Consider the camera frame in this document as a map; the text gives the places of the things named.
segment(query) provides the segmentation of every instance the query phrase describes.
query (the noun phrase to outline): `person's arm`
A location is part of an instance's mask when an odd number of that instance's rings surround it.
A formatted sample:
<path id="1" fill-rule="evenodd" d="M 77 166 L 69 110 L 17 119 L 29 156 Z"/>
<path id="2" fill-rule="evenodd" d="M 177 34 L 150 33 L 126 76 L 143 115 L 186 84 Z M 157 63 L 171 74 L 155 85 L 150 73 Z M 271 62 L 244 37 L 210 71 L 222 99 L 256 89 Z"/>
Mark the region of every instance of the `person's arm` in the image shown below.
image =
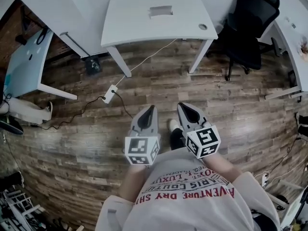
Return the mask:
<path id="1" fill-rule="evenodd" d="M 209 169 L 233 184 L 250 210 L 270 218 L 279 230 L 279 217 L 274 204 L 250 172 L 243 173 L 218 153 L 206 156 L 202 160 Z"/>
<path id="2" fill-rule="evenodd" d="M 224 159 L 219 153 L 206 156 L 202 160 L 209 169 L 220 174 L 231 183 L 242 174 L 240 169 Z"/>
<path id="3" fill-rule="evenodd" d="M 131 165 L 118 191 L 118 196 L 135 202 L 146 180 L 146 166 Z"/>
<path id="4" fill-rule="evenodd" d="M 122 230 L 146 180 L 146 166 L 131 165 L 118 190 L 109 196 L 101 209 L 95 231 Z"/>

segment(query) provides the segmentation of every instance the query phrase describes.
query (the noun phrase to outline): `marker cube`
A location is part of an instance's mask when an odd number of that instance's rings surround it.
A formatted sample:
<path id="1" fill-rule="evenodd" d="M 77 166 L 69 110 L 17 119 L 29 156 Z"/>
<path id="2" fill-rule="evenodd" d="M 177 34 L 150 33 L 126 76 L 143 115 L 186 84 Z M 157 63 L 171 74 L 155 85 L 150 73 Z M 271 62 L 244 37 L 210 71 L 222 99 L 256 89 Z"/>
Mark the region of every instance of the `marker cube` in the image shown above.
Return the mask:
<path id="1" fill-rule="evenodd" d="M 125 137 L 125 156 L 131 165 L 152 165 L 159 152 L 159 137 Z"/>
<path id="2" fill-rule="evenodd" d="M 216 126 L 187 132 L 186 147 L 198 159 L 216 153 L 220 143 Z"/>

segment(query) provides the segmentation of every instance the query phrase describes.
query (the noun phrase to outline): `power strip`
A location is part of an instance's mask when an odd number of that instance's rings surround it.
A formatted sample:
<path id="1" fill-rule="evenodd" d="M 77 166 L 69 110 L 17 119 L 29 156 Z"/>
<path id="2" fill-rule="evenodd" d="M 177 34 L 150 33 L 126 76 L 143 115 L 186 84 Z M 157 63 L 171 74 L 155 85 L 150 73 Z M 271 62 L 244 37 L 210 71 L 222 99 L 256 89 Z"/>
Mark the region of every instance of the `power strip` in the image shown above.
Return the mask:
<path id="1" fill-rule="evenodd" d="M 108 91 L 106 92 L 103 101 L 105 103 L 109 103 L 112 98 L 114 97 L 115 93 L 117 91 L 117 87 L 115 85 L 111 85 L 108 89 Z"/>
<path id="2" fill-rule="evenodd" d="M 262 184 L 261 184 L 262 187 L 266 187 L 267 186 L 267 184 L 269 183 L 268 178 L 269 178 L 269 173 L 263 173 L 263 175 L 262 175 Z"/>

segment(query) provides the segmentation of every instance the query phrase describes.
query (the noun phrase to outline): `white cable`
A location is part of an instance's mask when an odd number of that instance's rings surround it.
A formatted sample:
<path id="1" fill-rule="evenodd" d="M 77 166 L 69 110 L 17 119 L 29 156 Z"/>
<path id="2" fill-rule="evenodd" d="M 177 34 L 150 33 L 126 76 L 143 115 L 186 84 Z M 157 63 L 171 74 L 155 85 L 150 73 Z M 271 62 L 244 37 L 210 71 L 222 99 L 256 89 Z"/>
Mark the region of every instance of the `white cable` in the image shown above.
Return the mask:
<path id="1" fill-rule="evenodd" d="M 163 48 L 168 47 L 170 44 L 172 44 L 174 41 L 176 41 L 177 38 L 175 40 L 173 40 L 171 43 L 167 44 L 166 46 L 164 46 Z M 159 53 L 163 48 L 160 48 L 158 51 L 156 51 L 153 55 L 148 56 L 147 58 L 145 58 L 141 63 L 139 63 L 137 66 L 135 66 L 131 71 L 133 71 L 136 67 L 139 67 L 141 64 L 143 64 L 146 60 L 148 60 L 149 58 L 151 58 L 152 56 L 155 56 L 157 53 Z M 123 79 L 125 78 L 125 76 L 123 76 L 123 78 L 120 79 L 120 81 L 115 85 L 117 86 Z"/>
<path id="2" fill-rule="evenodd" d="M 268 171 L 264 171 L 263 173 L 256 175 L 255 178 L 259 175 L 263 175 L 264 173 L 268 173 L 269 174 L 268 178 L 270 177 L 270 173 Z"/>
<path id="3" fill-rule="evenodd" d="M 287 174 L 289 174 L 290 172 L 292 172 L 294 169 L 296 169 L 298 166 L 300 166 L 300 165 L 306 160 L 307 157 L 308 157 L 308 155 L 305 157 L 305 159 L 304 159 L 303 161 L 301 161 L 298 165 L 296 165 L 296 166 L 295 166 L 293 169 L 291 169 L 289 172 L 287 172 L 287 173 L 285 173 L 285 174 L 283 174 L 283 175 L 281 175 L 281 176 L 278 176 L 278 177 L 274 178 L 274 179 L 271 181 L 271 183 L 273 183 L 273 181 L 274 181 L 275 179 L 280 178 L 280 177 L 282 177 L 282 176 L 284 176 L 284 175 L 287 175 Z"/>

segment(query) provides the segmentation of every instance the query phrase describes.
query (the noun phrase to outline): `sneaker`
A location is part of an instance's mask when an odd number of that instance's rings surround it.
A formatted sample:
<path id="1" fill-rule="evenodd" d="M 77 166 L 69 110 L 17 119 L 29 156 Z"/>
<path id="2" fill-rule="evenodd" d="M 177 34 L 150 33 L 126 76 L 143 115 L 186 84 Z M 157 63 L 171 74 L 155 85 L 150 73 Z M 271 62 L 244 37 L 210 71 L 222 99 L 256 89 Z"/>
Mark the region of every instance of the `sneaker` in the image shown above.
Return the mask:
<path id="1" fill-rule="evenodd" d="M 180 128 L 180 126 L 175 119 L 168 120 L 168 129 L 169 129 L 170 133 L 172 133 L 177 128 Z"/>
<path id="2" fill-rule="evenodd" d="M 50 113 L 52 114 L 52 110 L 53 110 L 52 102 L 48 102 L 47 109 L 48 109 L 48 110 L 50 111 Z"/>

